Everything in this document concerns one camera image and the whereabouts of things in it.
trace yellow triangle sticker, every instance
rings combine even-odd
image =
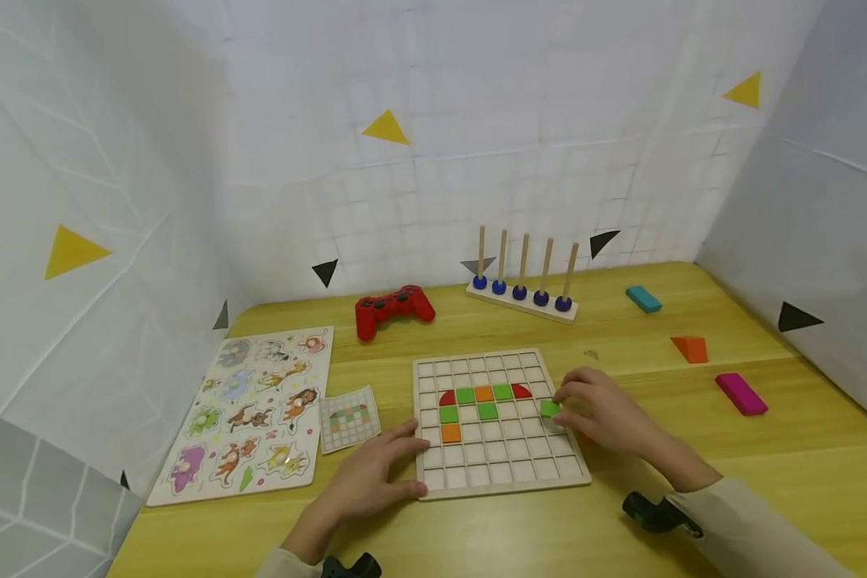
[[[372,136],[374,139],[390,140],[392,142],[401,142],[402,145],[408,144],[408,139],[398,126],[398,121],[395,120],[395,115],[391,110],[386,110],[381,116],[372,122],[372,124],[363,130],[366,136]]]
[[[51,256],[45,269],[45,280],[54,279],[77,267],[84,267],[85,264],[99,261],[110,254],[110,251],[88,238],[77,235],[64,225],[58,225],[55,244],[51,246]]]
[[[751,106],[751,108],[761,108],[761,71],[750,75],[734,89],[726,92],[723,98],[731,100],[733,103]]]

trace wooden table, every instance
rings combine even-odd
[[[644,315],[624,297],[641,284],[664,304]],[[549,291],[559,291],[561,278]],[[232,336],[336,327],[328,395],[372,384],[384,427],[413,415],[410,361],[537,347],[558,385],[572,367],[615,376],[654,419],[724,474],[739,476],[843,564],[867,576],[867,414],[745,312],[702,269],[665,263],[580,273],[574,326],[464,295],[427,291],[426,326],[404,318],[372,344],[356,339],[355,297],[261,305]],[[669,340],[705,336],[710,363],[688,365]],[[595,352],[594,360],[586,352]],[[770,406],[743,417],[713,382],[740,372]],[[344,450],[319,456],[314,483],[292,490],[141,511],[110,578],[250,577],[328,483]],[[667,486],[645,464],[586,444],[591,486],[414,503],[355,523],[331,553],[371,552],[386,576],[713,576],[683,531],[648,535],[622,515],[634,489],[658,500]],[[401,477],[413,475],[413,463]]]

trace black device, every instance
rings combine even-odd
[[[379,578],[381,566],[368,552],[363,552],[356,564],[344,568],[340,560],[334,556],[324,559],[320,578]]]
[[[664,534],[678,526],[684,526],[691,536],[695,538],[703,536],[703,529],[696,522],[664,498],[657,505],[652,504],[639,492],[629,492],[623,500],[623,511],[633,518],[642,530],[651,531],[653,534]]]

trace orange square tile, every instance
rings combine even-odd
[[[494,401],[495,395],[492,393],[492,389],[490,389],[490,385],[482,385],[481,388],[475,389],[475,400],[478,403],[483,401]]]
[[[462,442],[462,435],[459,433],[459,424],[446,424],[440,426],[440,438],[445,444],[458,444]]]

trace teal block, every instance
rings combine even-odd
[[[647,292],[645,287],[642,285],[627,287],[626,296],[632,299],[633,303],[639,305],[639,308],[642,311],[647,312],[647,314],[653,314],[662,308],[662,304],[659,303],[659,300],[655,299],[652,296],[652,293]]]

